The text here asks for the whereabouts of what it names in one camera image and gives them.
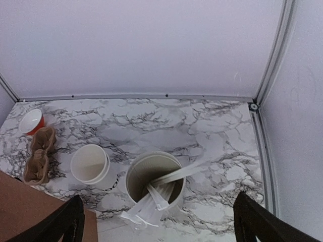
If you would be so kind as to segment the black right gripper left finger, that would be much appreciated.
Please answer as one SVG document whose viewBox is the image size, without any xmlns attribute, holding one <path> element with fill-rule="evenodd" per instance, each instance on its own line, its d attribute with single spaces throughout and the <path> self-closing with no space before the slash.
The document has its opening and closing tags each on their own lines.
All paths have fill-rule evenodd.
<svg viewBox="0 0 323 242">
<path fill-rule="evenodd" d="M 38 224 L 8 241 L 82 241 L 84 224 L 83 201 L 76 195 Z"/>
</svg>

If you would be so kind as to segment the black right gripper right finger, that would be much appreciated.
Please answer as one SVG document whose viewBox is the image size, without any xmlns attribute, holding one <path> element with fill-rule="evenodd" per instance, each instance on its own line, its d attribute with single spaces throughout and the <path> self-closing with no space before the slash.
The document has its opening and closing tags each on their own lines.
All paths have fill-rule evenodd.
<svg viewBox="0 0 323 242">
<path fill-rule="evenodd" d="M 245 192 L 234 202 L 236 241 L 317 241 L 317 239 L 283 222 Z"/>
</svg>

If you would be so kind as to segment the brown paper takeout bag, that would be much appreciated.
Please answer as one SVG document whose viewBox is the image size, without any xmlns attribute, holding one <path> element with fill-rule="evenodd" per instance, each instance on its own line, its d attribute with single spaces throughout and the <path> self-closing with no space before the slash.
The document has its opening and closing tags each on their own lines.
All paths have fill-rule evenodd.
<svg viewBox="0 0 323 242">
<path fill-rule="evenodd" d="M 1 241 L 26 231 L 63 204 L 1 172 Z"/>
</svg>

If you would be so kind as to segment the white paper cup stack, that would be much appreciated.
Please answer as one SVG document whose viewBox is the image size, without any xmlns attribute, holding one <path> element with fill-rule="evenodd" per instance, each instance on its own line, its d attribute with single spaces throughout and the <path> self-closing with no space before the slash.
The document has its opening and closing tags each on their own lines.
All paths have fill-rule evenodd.
<svg viewBox="0 0 323 242">
<path fill-rule="evenodd" d="M 108 154 L 99 145 L 88 144 L 78 149 L 71 159 L 70 168 L 78 181 L 107 192 L 119 183 Z"/>
</svg>

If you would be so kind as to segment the white wrapped stirrer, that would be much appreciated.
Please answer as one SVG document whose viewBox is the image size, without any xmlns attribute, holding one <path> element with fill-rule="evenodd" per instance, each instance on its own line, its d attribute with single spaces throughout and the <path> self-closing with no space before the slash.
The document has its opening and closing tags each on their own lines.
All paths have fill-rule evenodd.
<svg viewBox="0 0 323 242">
<path fill-rule="evenodd" d="M 208 164 L 205 164 L 204 162 L 196 162 L 192 163 L 190 165 L 187 165 L 183 168 L 180 168 L 178 170 L 175 170 L 171 173 L 168 173 L 166 175 L 163 175 L 159 178 L 156 178 L 150 182 L 153 186 L 160 186 L 163 184 L 171 183 L 176 180 L 182 179 L 186 176 L 193 175 L 195 173 L 208 170 Z"/>
<path fill-rule="evenodd" d="M 120 217 L 137 230 L 159 227 L 162 215 L 170 208 L 169 199 L 174 186 L 175 183 L 168 183 L 154 188 L 149 184 L 146 187 L 148 193 L 130 210 L 122 212 Z"/>
</svg>

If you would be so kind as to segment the brown cardboard cup carrier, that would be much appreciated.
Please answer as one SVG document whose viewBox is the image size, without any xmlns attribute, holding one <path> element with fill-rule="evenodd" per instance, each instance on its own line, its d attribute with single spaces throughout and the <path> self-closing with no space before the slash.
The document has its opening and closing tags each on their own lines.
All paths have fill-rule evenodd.
<svg viewBox="0 0 323 242">
<path fill-rule="evenodd" d="M 40 128 L 31 142 L 31 157 L 26 162 L 23 172 L 23 182 L 36 186 L 49 182 L 49 157 L 54 153 L 56 130 L 52 127 Z"/>
</svg>

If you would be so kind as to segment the white ribbed holder cup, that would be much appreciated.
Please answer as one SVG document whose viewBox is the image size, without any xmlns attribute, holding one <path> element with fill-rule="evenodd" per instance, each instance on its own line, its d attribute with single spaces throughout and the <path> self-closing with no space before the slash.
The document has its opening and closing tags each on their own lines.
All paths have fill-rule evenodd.
<svg viewBox="0 0 323 242">
<path fill-rule="evenodd" d="M 154 188 L 161 185 L 158 178 L 182 168 L 180 161 L 163 151 L 146 152 L 134 159 L 126 173 L 126 191 L 130 199 L 137 203 L 151 184 Z"/>
</svg>

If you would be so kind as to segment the red paper bowl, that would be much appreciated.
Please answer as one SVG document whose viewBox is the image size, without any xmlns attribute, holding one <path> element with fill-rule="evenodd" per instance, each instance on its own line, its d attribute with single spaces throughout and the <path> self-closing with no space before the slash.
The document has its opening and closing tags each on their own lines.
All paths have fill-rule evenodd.
<svg viewBox="0 0 323 242">
<path fill-rule="evenodd" d="M 33 109 L 24 115 L 19 123 L 22 134 L 33 136 L 39 129 L 45 127 L 45 120 L 40 109 Z"/>
</svg>

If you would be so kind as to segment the left aluminium frame post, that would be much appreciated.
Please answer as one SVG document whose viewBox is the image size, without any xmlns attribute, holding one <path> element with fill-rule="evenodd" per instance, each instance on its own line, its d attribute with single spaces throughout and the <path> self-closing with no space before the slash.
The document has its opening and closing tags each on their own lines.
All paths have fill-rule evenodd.
<svg viewBox="0 0 323 242">
<path fill-rule="evenodd" d="M 19 102 L 20 98 L 16 94 L 16 92 L 13 90 L 13 88 L 8 84 L 8 82 L 5 80 L 5 78 L 0 74 L 0 80 L 1 80 L 1 86 L 4 88 L 4 90 L 8 93 L 10 98 L 15 102 Z"/>
</svg>

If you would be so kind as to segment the aluminium frame post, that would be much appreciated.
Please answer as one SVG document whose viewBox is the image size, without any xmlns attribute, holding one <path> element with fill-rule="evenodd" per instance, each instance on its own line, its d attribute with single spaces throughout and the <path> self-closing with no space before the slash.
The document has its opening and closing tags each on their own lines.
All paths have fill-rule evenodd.
<svg viewBox="0 0 323 242">
<path fill-rule="evenodd" d="M 0 80 L 1 80 L 1 86 L 4 88 L 4 90 L 8 93 L 10 98 L 15 102 L 19 102 L 20 98 L 16 94 L 16 92 L 13 90 L 13 88 L 8 84 L 8 82 L 5 80 L 5 78 L 0 74 Z"/>
<path fill-rule="evenodd" d="M 255 98 L 249 110 L 257 112 L 265 102 L 279 71 L 285 53 L 296 9 L 296 1 L 283 1 L 272 49 Z"/>
</svg>

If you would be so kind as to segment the right aluminium frame post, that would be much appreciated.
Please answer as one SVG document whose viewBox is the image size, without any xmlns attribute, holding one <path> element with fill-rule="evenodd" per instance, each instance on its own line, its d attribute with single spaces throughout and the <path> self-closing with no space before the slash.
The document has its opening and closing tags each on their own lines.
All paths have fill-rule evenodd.
<svg viewBox="0 0 323 242">
<path fill-rule="evenodd" d="M 249 110 L 257 112 L 265 102 L 279 71 L 285 53 L 296 9 L 296 1 L 283 1 L 272 49 L 255 98 Z"/>
</svg>

